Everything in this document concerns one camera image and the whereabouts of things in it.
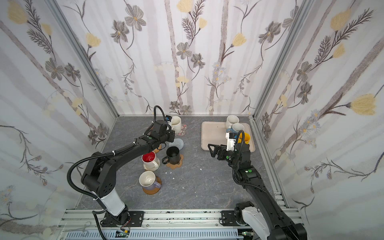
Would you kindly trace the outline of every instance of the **mug handle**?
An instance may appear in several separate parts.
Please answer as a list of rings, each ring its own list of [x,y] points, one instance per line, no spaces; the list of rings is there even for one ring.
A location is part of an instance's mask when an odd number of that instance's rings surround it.
[[[153,160],[152,162],[153,162],[153,164],[155,165],[155,167],[158,167],[158,166],[159,166],[159,165],[157,164],[156,160]]]
[[[163,164],[167,164],[167,163],[169,163],[169,157],[168,156],[165,156],[162,160],[161,160],[161,162],[163,163]]]
[[[154,182],[153,184],[155,184],[155,186],[157,187],[157,188],[161,188],[161,184],[160,183],[158,183],[158,182]]]

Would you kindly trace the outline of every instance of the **beige tray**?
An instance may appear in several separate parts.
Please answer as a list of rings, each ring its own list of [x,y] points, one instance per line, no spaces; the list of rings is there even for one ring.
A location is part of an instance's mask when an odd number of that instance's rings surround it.
[[[241,122],[241,124],[244,126],[244,132],[251,136],[249,150],[254,152],[255,143],[253,142],[251,127],[245,122]],[[208,151],[208,144],[226,145],[227,139],[225,138],[225,133],[225,122],[203,122],[201,124],[201,148]]]

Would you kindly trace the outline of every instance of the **wall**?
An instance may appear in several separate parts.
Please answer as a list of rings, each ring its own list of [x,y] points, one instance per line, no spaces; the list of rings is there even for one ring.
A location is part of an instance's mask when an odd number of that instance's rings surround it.
[[[384,3],[315,1],[257,122],[312,240],[384,234]]]
[[[302,1],[58,0],[120,114],[251,114]]]
[[[114,117],[44,1],[0,9],[0,238],[50,239]]]

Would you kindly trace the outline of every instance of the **cup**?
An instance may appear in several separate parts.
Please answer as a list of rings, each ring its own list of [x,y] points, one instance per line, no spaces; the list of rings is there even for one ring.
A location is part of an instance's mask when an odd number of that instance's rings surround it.
[[[171,121],[168,122],[172,128],[172,130],[175,131],[175,134],[179,134],[181,132],[181,118],[178,116],[172,117]]]
[[[225,128],[232,128],[232,125],[239,122],[239,118],[235,115],[229,115],[227,121],[225,122]]]
[[[156,176],[151,171],[142,173],[139,177],[140,185],[146,190],[153,190],[155,188],[161,188],[161,184],[156,182]]]
[[[242,136],[243,136],[243,133],[240,133],[239,140],[237,142],[241,142]],[[251,141],[251,136],[248,133],[245,132],[245,134],[244,134],[244,142],[245,142],[245,144],[248,144],[249,141]]]
[[[236,133],[238,133],[240,130],[243,130],[243,131],[244,131],[244,126],[243,126],[243,124],[241,124],[241,123],[235,123],[235,124],[232,125],[232,129],[233,129]]]
[[[156,153],[155,152],[150,152],[150,153],[147,153],[147,154],[144,154],[141,156],[141,160],[143,161],[144,165],[148,168],[148,169],[151,169],[151,168],[158,168],[159,165],[157,164],[157,160],[158,158],[156,157]]]
[[[167,155],[161,160],[163,164],[170,163],[176,165],[180,162],[180,150],[177,147],[169,147],[166,153]]]

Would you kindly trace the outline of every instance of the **gray marble tabletop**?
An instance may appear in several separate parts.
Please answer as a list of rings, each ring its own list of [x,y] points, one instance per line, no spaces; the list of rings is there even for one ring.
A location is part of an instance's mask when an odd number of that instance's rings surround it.
[[[139,184],[139,176],[145,171],[141,157],[132,160],[117,172],[116,191],[121,200],[130,209],[225,209],[234,208],[236,203],[248,200],[254,203],[246,190],[234,183],[232,169],[227,162],[212,158],[209,151],[201,148],[201,123],[225,121],[226,117],[180,117],[182,123],[187,125],[185,135],[177,136],[184,141],[184,147],[180,150],[184,155],[183,165],[172,170],[161,164],[154,173],[160,177],[162,187],[158,193],[147,195]],[[249,123],[248,117],[239,118],[240,122]],[[152,116],[118,117],[104,152],[130,144],[135,137],[143,134],[151,121]],[[266,188],[273,194],[255,138],[254,142],[256,151],[251,153],[252,165],[261,174]],[[165,150],[157,154],[159,159],[165,155]],[[96,201],[85,195],[77,207],[99,208]]]

